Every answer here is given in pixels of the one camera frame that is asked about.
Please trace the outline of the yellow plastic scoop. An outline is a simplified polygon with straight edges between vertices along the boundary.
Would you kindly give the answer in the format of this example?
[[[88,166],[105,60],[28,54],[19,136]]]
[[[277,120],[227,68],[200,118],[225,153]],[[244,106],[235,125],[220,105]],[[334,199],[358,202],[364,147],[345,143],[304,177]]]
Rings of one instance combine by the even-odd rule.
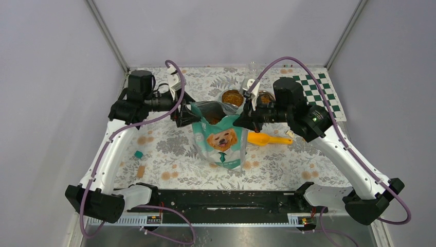
[[[283,145],[291,145],[293,140],[285,137],[274,137],[265,133],[256,133],[249,132],[248,133],[248,142],[257,146],[266,146],[268,144],[283,144]]]

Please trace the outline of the teal pet food bag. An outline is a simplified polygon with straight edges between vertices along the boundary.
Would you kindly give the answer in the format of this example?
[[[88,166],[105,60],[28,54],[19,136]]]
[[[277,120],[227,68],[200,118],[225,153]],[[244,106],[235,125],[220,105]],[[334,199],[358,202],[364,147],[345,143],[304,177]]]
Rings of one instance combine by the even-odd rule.
[[[239,118],[238,107],[218,101],[191,103],[199,117],[193,123],[194,146],[205,161],[227,169],[238,169],[246,160],[248,131],[233,123]]]

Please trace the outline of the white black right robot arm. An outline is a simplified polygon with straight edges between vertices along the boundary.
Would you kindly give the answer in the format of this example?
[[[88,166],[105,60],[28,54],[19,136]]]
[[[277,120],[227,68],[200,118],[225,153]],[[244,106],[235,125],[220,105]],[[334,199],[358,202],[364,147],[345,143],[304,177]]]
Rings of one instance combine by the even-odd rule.
[[[341,188],[306,182],[295,191],[296,208],[302,212],[313,207],[344,210],[362,225],[378,220],[403,190],[404,183],[388,178],[360,152],[352,150],[327,109],[307,102],[299,82],[281,77],[272,87],[275,98],[263,103],[260,97],[249,97],[234,126],[259,133],[264,124],[287,123],[292,132],[320,150],[351,184]]]

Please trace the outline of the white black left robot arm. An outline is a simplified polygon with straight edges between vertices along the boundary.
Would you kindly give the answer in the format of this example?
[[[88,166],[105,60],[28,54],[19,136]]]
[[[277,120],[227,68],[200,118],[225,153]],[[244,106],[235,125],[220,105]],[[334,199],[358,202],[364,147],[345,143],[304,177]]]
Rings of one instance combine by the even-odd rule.
[[[186,104],[193,99],[185,92],[185,79],[180,71],[167,69],[168,91],[160,93],[155,76],[148,70],[134,70],[125,87],[111,106],[105,136],[90,168],[79,184],[69,185],[65,196],[79,214],[81,225],[85,217],[115,223],[132,208],[142,206],[154,211],[159,206],[157,189],[152,185],[135,184],[115,189],[115,177],[123,152],[138,130],[167,116],[178,127],[195,120]]]

